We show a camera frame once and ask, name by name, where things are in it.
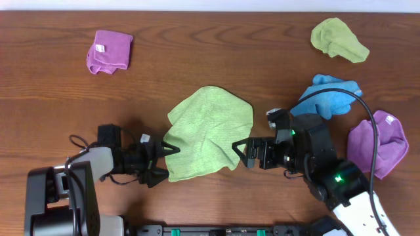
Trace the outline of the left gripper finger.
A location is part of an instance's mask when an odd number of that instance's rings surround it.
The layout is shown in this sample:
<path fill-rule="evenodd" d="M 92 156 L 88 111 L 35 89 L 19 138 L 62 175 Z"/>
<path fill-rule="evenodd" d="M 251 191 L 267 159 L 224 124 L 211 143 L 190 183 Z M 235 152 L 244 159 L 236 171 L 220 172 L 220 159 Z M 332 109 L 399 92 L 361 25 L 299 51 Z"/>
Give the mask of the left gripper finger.
<path fill-rule="evenodd" d="M 167 142 L 159 141 L 155 144 L 156 157 L 166 157 L 180 152 L 180 148 Z"/>
<path fill-rule="evenodd" d="M 168 179 L 169 171 L 159 167 L 147 169 L 141 176 L 140 183 L 146 184 L 148 188 L 158 185 L 160 182 Z"/>

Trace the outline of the large green cloth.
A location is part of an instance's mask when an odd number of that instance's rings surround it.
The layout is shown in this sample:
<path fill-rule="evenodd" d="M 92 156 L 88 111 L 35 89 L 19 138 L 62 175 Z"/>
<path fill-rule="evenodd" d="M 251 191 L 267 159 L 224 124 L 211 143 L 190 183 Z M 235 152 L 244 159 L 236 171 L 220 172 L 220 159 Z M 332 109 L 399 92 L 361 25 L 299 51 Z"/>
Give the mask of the large green cloth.
<path fill-rule="evenodd" d="M 253 127 L 251 104 L 220 87 L 201 87 L 168 113 L 171 128 L 164 141 L 180 148 L 165 163 L 169 181 L 178 182 L 235 170 L 240 161 L 232 149 Z"/>

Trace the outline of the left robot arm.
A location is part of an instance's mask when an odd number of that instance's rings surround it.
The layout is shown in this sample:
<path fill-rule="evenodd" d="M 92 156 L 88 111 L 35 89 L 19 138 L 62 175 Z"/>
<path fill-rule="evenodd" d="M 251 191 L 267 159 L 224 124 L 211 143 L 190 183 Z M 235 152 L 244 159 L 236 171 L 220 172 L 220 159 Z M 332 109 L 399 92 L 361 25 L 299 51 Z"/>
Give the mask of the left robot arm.
<path fill-rule="evenodd" d="M 180 149 L 147 134 L 123 147 L 123 131 L 100 125 L 97 140 L 82 140 L 81 151 L 63 165 L 29 171 L 25 235 L 126 235 L 122 217 L 100 216 L 95 182 L 124 174 L 152 188 L 169 177 L 168 170 L 157 166 L 158 159 Z"/>

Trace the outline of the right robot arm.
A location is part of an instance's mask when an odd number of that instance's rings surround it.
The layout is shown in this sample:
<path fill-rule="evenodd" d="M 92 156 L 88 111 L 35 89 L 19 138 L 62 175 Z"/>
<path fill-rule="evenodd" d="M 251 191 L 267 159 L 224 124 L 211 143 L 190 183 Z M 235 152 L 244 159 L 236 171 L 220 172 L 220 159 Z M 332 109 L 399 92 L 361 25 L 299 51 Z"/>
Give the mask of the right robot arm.
<path fill-rule="evenodd" d="M 311 194 L 336 215 L 353 235 L 397 235 L 368 179 L 352 162 L 337 157 L 327 125 L 317 114 L 268 114 L 273 137 L 246 138 L 232 149 L 247 168 L 282 167 L 287 178 L 301 177 Z"/>

